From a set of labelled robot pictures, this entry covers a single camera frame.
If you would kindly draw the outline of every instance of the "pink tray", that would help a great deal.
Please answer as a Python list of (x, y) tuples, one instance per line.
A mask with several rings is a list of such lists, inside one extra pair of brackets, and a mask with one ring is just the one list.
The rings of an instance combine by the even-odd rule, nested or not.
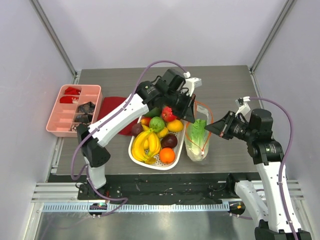
[[(81, 90), (80, 95), (74, 95), (78, 97), (78, 103), (60, 103), (60, 98), (65, 95), (65, 90), (68, 87)], [(60, 89), (58, 97), (56, 98), (53, 110), (51, 112), (49, 121), (46, 125), (46, 130), (53, 133), (57, 137), (77, 137), (77, 132), (71, 131), (71, 127), (78, 125), (75, 122), (75, 117), (83, 113), (77, 113), (79, 105), (92, 102), (95, 104), (94, 113), (92, 116), (92, 123), (97, 121), (99, 110), (103, 95), (101, 93), (101, 87), (99, 85), (63, 85)]]

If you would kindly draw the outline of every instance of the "lettuce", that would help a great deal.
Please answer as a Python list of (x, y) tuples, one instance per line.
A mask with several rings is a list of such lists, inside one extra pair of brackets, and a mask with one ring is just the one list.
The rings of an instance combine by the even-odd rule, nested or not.
[(201, 155), (202, 153), (200, 148), (203, 148), (207, 139), (206, 125), (207, 120), (197, 119), (189, 126), (190, 129), (187, 134), (193, 143), (190, 150), (194, 155)]

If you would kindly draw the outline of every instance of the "red cloth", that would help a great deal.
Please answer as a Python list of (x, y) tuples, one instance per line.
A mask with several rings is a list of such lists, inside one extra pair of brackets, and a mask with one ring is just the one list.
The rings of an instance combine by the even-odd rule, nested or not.
[[(120, 97), (120, 96), (105, 97), (102, 101), (100, 112), (99, 112), (97, 120), (99, 121), (104, 116), (111, 113), (112, 110), (114, 110), (116, 107), (118, 107), (120, 104), (122, 104), (125, 100), (126, 100), (125, 97)], [(138, 118), (136, 120), (132, 121), (128, 126), (126, 126), (124, 129), (122, 129), (118, 133), (121, 135), (125, 135), (125, 136), (132, 136), (131, 128), (137, 122), (138, 122)]]
[(60, 98), (61, 104), (76, 104), (78, 103), (78, 97), (77, 96), (63, 96)]
[(76, 89), (72, 86), (69, 86), (66, 90), (64, 90), (65, 95), (80, 95), (80, 90)]

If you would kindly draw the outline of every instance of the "dark gray table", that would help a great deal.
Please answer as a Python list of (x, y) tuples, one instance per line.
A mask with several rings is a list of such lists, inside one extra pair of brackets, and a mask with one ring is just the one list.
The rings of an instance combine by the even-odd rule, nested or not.
[[(154, 80), (163, 75), (168, 67), (154, 67), (144, 80)], [(236, 111), (235, 100), (244, 96), (256, 96), (255, 88), (247, 66), (193, 66), (188, 67), (191, 75), (202, 79), (202, 86), (196, 88), (196, 99), (205, 103), (213, 112), (215, 120), (222, 118), (228, 110)], [(88, 69), (81, 72), (79, 84), (100, 85), (104, 97), (127, 97), (143, 68)], [(258, 108), (258, 101), (250, 103), (251, 109)], [(134, 163), (128, 155), (130, 137), (117, 135), (107, 146), (111, 159), (106, 164), (106, 174), (153, 174), (153, 173), (230, 173), (256, 172), (253, 161), (247, 153), (245, 142), (238, 139), (224, 140), (215, 135), (210, 139), (207, 165), (193, 163), (183, 147), (178, 164), (169, 171), (158, 171)], [(70, 163), (77, 146), (76, 138), (65, 138), (58, 175), (70, 174)], [(84, 159), (78, 154), (75, 164), (77, 173)]]

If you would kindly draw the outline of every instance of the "orange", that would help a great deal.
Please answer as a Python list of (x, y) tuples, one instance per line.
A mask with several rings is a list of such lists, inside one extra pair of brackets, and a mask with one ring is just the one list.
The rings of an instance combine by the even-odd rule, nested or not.
[(170, 164), (175, 160), (175, 152), (170, 147), (165, 147), (159, 152), (159, 159), (164, 164)]

